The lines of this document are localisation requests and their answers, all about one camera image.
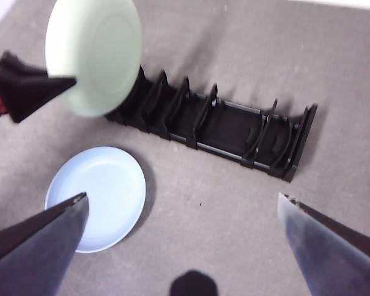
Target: gray carpet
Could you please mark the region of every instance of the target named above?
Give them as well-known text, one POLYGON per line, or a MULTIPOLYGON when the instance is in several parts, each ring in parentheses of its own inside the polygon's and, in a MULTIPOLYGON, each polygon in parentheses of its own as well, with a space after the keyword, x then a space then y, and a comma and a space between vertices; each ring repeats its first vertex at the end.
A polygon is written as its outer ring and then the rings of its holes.
MULTIPOLYGON (((44 65, 54 0, 19 0, 0 23, 10 49, 44 65)), ((278 192, 370 236, 370 11, 291 1, 135 0, 147 76, 257 108, 302 113, 318 103, 292 183, 134 128, 85 119, 53 101, 16 126, 0 122, 0 229, 44 207, 77 152, 117 146, 139 161, 147 202, 116 246, 76 254, 60 296, 166 295, 189 269, 220 295, 309 295, 276 215, 278 192)))

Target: floor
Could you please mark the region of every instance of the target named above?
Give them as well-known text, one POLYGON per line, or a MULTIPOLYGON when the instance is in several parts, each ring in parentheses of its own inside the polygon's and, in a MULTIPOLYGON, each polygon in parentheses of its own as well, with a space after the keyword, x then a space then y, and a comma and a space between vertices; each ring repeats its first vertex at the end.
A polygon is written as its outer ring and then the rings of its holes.
MULTIPOLYGON (((220 295, 309 295, 278 222, 278 192, 370 236, 370 11, 294 1, 135 0, 147 76, 292 115, 319 108, 291 183, 53 101, 18 126, 0 122, 0 229, 38 213, 56 171, 94 146, 141 164, 147 201, 116 246, 76 254, 59 296, 167 295, 189 269, 220 295)), ((10 49, 44 66, 54 0, 18 0, 0 23, 10 49)))

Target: plate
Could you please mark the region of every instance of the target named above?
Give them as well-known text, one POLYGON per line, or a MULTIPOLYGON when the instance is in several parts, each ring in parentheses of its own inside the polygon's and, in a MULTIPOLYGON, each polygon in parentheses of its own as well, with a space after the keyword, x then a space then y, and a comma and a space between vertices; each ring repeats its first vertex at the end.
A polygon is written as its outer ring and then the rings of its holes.
POLYGON ((58 0, 49 19, 49 76, 75 76, 61 95, 78 115, 97 117, 130 93, 141 63, 141 24, 132 0, 58 0))
POLYGON ((83 151, 65 163, 49 186, 45 209, 86 192, 89 218, 78 253, 105 250, 122 240, 136 224, 146 198, 138 162, 114 147, 83 151))

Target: light blue plate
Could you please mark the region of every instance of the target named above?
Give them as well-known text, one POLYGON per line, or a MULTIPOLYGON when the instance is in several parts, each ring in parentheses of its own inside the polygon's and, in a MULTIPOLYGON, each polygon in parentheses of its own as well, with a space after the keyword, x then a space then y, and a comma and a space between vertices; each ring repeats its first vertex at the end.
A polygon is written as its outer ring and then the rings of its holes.
POLYGON ((146 198, 141 167, 127 152, 96 147, 71 158, 49 186, 45 209, 86 192, 89 218, 78 253, 105 250, 122 240, 140 217, 146 198))

